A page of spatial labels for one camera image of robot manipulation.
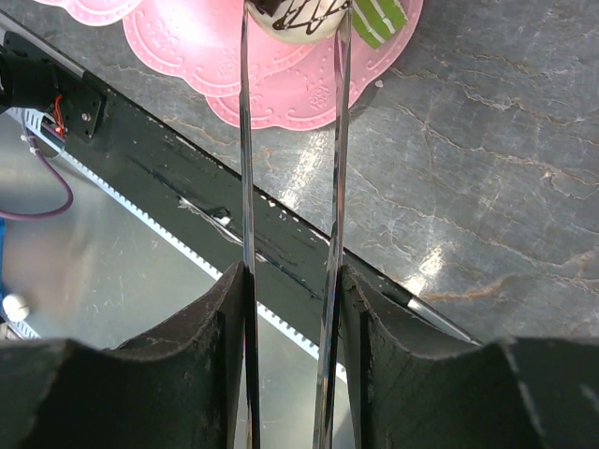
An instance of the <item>green striped object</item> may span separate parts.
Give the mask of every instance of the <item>green striped object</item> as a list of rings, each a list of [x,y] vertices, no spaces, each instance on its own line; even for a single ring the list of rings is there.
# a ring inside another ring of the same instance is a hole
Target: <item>green striped object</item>
[[[407,22],[400,0],[354,0],[354,28],[373,49],[390,40]]]

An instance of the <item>black cylinder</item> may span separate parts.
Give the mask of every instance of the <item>black cylinder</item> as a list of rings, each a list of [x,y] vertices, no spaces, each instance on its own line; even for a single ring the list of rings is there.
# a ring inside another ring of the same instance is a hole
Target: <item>black cylinder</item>
[[[46,110],[56,98],[49,63],[0,53],[0,106]]]

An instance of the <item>blue object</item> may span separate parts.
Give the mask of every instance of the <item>blue object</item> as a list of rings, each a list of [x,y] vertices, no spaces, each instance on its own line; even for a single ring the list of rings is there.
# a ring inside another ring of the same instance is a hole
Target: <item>blue object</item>
[[[4,218],[0,218],[0,299],[4,297],[4,294],[2,293],[2,249],[5,230],[6,226],[4,224]]]

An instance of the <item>pink plate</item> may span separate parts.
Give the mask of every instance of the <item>pink plate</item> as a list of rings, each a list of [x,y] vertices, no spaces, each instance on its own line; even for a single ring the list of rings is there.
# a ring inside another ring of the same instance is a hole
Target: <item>pink plate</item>
[[[62,7],[84,25],[104,26],[118,22],[141,0],[36,0],[43,5]]]
[[[350,104],[366,86],[399,57],[416,29],[422,0],[402,1],[408,23],[378,50],[371,49],[355,32],[352,37]],[[207,97],[211,109],[225,122],[239,126],[236,95]],[[283,72],[259,80],[250,89],[252,128],[281,126],[286,129],[316,129],[335,120],[335,79],[332,38],[316,45],[302,61]]]
[[[242,0],[144,0],[123,19],[124,33],[150,68],[181,77],[211,96],[240,90]],[[294,65],[314,46],[292,46],[250,21],[250,80]]]

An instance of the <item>gray marble table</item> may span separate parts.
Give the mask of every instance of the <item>gray marble table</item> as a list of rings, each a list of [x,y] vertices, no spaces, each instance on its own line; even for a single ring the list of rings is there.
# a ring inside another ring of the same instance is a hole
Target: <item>gray marble table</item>
[[[239,131],[119,23],[0,9],[239,169]],[[346,246],[483,340],[599,335],[598,23],[596,0],[425,0],[353,108]],[[325,231],[332,134],[254,136],[256,184]]]

